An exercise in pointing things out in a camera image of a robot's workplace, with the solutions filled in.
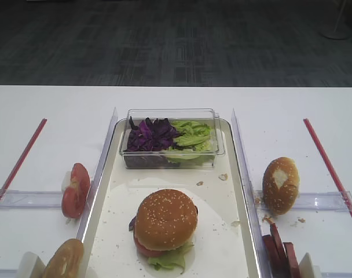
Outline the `sesame top bun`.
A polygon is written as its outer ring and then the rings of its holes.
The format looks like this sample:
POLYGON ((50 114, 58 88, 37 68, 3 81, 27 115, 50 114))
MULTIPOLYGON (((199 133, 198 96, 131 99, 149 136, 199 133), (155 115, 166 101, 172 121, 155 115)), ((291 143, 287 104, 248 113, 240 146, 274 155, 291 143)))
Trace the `sesame top bun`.
POLYGON ((139 205, 134 233, 149 250, 175 250, 191 239, 197 223, 198 209, 188 195, 176 189, 161 189, 139 205))

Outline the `sesame bun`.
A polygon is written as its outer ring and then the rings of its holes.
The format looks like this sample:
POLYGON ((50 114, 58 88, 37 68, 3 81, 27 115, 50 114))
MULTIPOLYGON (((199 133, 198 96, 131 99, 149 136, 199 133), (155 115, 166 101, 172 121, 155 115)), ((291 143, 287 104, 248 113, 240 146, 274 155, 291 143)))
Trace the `sesame bun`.
POLYGON ((191 239, 197 223, 198 209, 188 195, 176 189, 161 189, 139 205, 134 233, 149 250, 175 250, 191 239))
POLYGON ((280 157, 269 163, 262 180, 263 201, 276 215, 290 211, 299 193, 299 172, 295 161, 280 157))

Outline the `green lettuce leaves in container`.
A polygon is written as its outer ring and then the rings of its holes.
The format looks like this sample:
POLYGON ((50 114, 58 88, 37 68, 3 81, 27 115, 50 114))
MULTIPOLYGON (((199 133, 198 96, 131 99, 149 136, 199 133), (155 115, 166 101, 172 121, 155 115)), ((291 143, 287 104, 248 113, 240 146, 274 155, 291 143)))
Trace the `green lettuce leaves in container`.
MULTIPOLYGON (((206 123, 193 120, 176 120, 172 126, 180 136, 173 138, 174 145, 169 147, 172 152, 211 152, 213 145, 211 141, 211 128, 206 123)), ((214 155, 171 155, 166 156, 170 163, 180 163, 185 166, 201 166, 204 163, 211 164, 214 155)))

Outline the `white block behind tomato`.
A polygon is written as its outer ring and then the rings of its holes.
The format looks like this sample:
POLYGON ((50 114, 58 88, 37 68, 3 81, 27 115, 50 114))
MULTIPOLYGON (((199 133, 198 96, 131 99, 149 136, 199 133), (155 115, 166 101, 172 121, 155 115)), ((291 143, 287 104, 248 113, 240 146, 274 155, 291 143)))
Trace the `white block behind tomato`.
POLYGON ((71 182, 71 171, 67 171, 64 175, 62 184, 61 184, 61 191, 64 192, 67 187, 69 187, 71 182))

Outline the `upright tomato slice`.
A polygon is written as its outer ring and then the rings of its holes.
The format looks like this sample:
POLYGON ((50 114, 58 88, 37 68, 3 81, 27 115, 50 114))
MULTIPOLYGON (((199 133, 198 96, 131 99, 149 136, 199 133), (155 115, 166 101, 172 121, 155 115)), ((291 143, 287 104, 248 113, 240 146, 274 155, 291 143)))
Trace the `upright tomato slice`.
POLYGON ((65 189, 61 209, 68 218, 79 218, 85 208, 86 199, 90 189, 89 174, 81 163, 75 163, 70 176, 70 184, 65 189))

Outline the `lettuce leaf on burger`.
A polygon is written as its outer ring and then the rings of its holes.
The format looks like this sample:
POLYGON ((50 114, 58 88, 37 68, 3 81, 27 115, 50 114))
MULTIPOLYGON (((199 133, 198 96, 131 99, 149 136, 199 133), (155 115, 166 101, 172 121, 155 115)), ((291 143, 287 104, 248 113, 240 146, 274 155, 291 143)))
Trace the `lettuce leaf on burger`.
POLYGON ((172 270, 175 267, 181 268, 181 274, 186 269, 185 255, 194 247, 191 241, 187 241, 181 247, 175 250, 166 251, 159 257, 149 257, 147 263, 152 265, 155 270, 167 269, 172 270))

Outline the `sliced red meat sticks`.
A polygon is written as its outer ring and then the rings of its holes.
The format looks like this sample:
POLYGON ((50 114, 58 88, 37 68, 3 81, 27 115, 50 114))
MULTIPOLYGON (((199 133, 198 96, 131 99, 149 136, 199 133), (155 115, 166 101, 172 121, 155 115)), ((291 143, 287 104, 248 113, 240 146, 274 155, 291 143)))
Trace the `sliced red meat sticks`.
POLYGON ((282 242, 276 224, 270 224, 270 234, 262 236, 273 277, 301 278, 292 242, 282 242))

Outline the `shredded purple cabbage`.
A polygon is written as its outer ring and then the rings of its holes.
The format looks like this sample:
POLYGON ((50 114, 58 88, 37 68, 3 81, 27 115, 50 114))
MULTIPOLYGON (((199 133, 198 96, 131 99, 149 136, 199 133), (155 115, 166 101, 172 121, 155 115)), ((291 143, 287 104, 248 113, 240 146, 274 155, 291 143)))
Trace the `shredded purple cabbage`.
POLYGON ((175 145, 174 139, 182 136, 182 133, 168 121, 167 118, 146 118, 136 125, 130 117, 131 132, 127 140, 128 152, 153 152, 163 151, 175 145))

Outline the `right red strip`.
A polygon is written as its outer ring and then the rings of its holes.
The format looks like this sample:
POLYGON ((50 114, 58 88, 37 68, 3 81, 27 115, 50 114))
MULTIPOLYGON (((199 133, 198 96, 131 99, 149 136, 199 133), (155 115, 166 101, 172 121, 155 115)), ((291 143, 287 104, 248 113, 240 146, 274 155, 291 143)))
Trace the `right red strip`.
POLYGON ((331 175, 331 177, 332 177, 332 179, 333 179, 333 181, 334 181, 334 183, 335 183, 335 185, 336 185, 336 187, 338 189, 338 191, 341 193, 341 195, 343 197, 343 200, 344 200, 344 202, 345 202, 345 204, 346 204, 346 206, 348 208, 348 211, 349 211, 349 213, 351 215, 351 218, 352 218, 352 202, 351 202, 350 197, 347 194, 347 191, 345 190, 341 180, 339 179, 339 177, 338 177, 338 175, 337 175, 337 173, 336 173, 336 171, 335 171, 335 169, 334 169, 334 167, 333 167, 333 165, 332 165, 332 163, 331 163, 331 161, 330 161, 330 159, 329 159, 329 157, 328 157, 328 155, 327 155, 327 153, 326 153, 326 151, 325 151, 325 149, 324 149, 324 147, 323 147, 323 145, 322 145, 322 143, 320 141, 320 139, 318 138, 314 128, 312 127, 309 119, 305 118, 303 120, 303 122, 304 122, 304 124, 305 124, 305 126, 306 126, 306 128, 307 128, 307 130, 308 130, 313 142, 315 143, 316 148, 318 149, 318 152, 320 153, 320 155, 321 155, 321 157, 322 157, 322 159, 323 159, 323 161, 324 161, 324 163, 325 163, 325 165, 326 165, 326 167, 327 167, 327 169, 328 169, 328 171, 329 171, 329 173, 330 173, 330 175, 331 175))

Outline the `red strip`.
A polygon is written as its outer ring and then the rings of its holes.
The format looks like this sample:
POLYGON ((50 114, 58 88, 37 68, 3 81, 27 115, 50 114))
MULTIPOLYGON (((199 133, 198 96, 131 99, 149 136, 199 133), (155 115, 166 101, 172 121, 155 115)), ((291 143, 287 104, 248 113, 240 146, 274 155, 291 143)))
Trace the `red strip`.
POLYGON ((30 138, 28 144, 26 145, 26 147, 24 148, 22 154, 20 155, 20 157, 18 158, 16 164, 14 165, 14 167, 12 168, 10 174, 8 175, 6 181, 4 182, 3 186, 0 188, 0 200, 2 199, 2 197, 4 196, 4 194, 6 193, 6 191, 8 190, 10 184, 12 183, 12 181, 14 180, 16 174, 18 173, 21 165, 23 164, 23 162, 25 161, 27 155, 29 154, 31 148, 33 147, 36 139, 38 138, 38 136, 40 135, 42 129, 44 128, 45 124, 47 122, 46 118, 43 118, 40 122, 40 124, 38 125, 38 127, 36 128, 36 130, 34 131, 32 137, 30 138))
POLYGON ((344 200, 344 202, 345 202, 345 204, 346 204, 346 206, 348 208, 348 211, 349 211, 349 213, 351 215, 351 218, 352 218, 352 202, 351 202, 350 197, 347 194, 347 191, 345 190, 341 180, 339 179, 339 177, 338 177, 338 175, 337 175, 337 173, 336 173, 336 171, 335 171, 335 169, 334 169, 334 167, 333 167, 333 165, 332 165, 332 163, 331 163, 331 161, 330 161, 330 159, 329 159, 329 157, 328 157, 328 155, 327 155, 327 153, 326 153, 326 151, 325 151, 325 149, 324 149, 324 147, 323 147, 323 145, 322 145, 322 143, 320 141, 320 139, 318 138, 314 128, 312 127, 309 119, 305 118, 303 120, 303 122, 304 122, 304 124, 305 124, 305 126, 306 126, 306 128, 307 128, 307 130, 308 130, 313 142, 315 143, 316 148, 318 149, 318 152, 320 153, 320 155, 321 155, 321 157, 322 157, 322 159, 323 159, 323 161, 324 161, 324 163, 325 163, 325 165, 326 165, 326 167, 327 167, 327 169, 328 169, 328 171, 329 171, 329 173, 330 173, 330 175, 331 175, 331 177, 332 177, 332 179, 333 179, 333 181, 334 181, 334 183, 335 183, 335 185, 336 185, 336 187, 338 189, 338 191, 341 193, 341 195, 343 197, 343 200, 344 200))

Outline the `left red strip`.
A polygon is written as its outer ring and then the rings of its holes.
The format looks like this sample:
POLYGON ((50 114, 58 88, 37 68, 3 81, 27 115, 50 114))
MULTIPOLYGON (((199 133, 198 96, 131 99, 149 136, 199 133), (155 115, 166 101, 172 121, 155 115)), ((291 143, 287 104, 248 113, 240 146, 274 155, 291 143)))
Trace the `left red strip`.
POLYGON ((36 130, 34 131, 32 137, 30 138, 28 144, 26 145, 26 147, 24 148, 22 154, 20 155, 20 157, 18 158, 16 164, 14 165, 14 167, 12 168, 10 174, 8 175, 6 181, 4 182, 3 186, 0 188, 0 200, 2 199, 2 197, 4 196, 4 194, 6 193, 6 191, 8 190, 10 184, 12 183, 12 181, 14 180, 16 174, 18 173, 21 165, 23 164, 23 162, 25 161, 27 155, 29 154, 31 148, 33 147, 36 139, 38 138, 38 136, 40 135, 42 129, 44 128, 45 124, 47 122, 46 118, 43 118, 40 122, 40 124, 38 125, 38 127, 36 128, 36 130))

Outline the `upper left clear holder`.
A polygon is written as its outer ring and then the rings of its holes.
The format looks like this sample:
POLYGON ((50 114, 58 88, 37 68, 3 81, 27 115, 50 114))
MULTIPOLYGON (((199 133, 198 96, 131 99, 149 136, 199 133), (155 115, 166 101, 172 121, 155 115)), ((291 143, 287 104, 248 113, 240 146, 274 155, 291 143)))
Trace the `upper left clear holder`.
POLYGON ((0 210, 60 209, 63 193, 59 191, 18 191, 0 189, 0 210))

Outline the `white block lower right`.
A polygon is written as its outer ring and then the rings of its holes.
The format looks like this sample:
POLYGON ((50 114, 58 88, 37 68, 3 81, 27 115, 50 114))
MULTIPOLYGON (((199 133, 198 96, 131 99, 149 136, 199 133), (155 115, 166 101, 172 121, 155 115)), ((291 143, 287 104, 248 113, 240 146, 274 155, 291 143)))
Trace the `white block lower right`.
POLYGON ((322 278, 320 267, 314 265, 309 253, 306 253, 299 263, 301 278, 322 278))

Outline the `metal floor stand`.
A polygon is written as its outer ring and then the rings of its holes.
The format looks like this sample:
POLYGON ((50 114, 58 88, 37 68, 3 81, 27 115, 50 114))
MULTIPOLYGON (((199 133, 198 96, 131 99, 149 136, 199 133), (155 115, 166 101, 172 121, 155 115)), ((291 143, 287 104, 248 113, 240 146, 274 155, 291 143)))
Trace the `metal floor stand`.
POLYGON ((337 11, 333 17, 322 22, 318 29, 318 33, 323 37, 336 41, 347 40, 350 36, 350 31, 344 23, 344 10, 348 1, 336 1, 338 4, 337 11))

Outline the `left clear divider rail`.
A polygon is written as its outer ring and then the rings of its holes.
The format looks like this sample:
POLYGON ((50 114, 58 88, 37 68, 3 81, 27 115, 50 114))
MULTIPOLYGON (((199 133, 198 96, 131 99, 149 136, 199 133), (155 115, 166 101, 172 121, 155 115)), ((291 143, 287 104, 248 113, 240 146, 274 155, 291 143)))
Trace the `left clear divider rail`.
POLYGON ((104 167, 105 167, 105 163, 106 163, 106 160, 108 157, 108 152, 109 152, 109 149, 111 146, 112 137, 113 137, 113 133, 114 133, 115 125, 116 125, 117 121, 118 121, 118 112, 117 112, 116 107, 114 107, 114 110, 113 110, 113 113, 111 116, 111 120, 110 120, 110 123, 108 126, 107 135, 106 135, 104 145, 103 145, 103 148, 101 151, 100 159, 98 161, 98 165, 96 168, 94 179, 91 182, 89 194, 86 199, 85 209, 84 209, 83 214, 81 216, 79 228, 78 228, 78 231, 76 234, 76 238, 78 240, 80 240, 82 243, 84 242, 85 237, 87 235, 89 220, 91 218, 93 207, 94 207, 94 204, 95 204, 95 201, 97 198, 98 190, 100 187, 100 181, 101 181, 102 174, 103 174, 104 167))

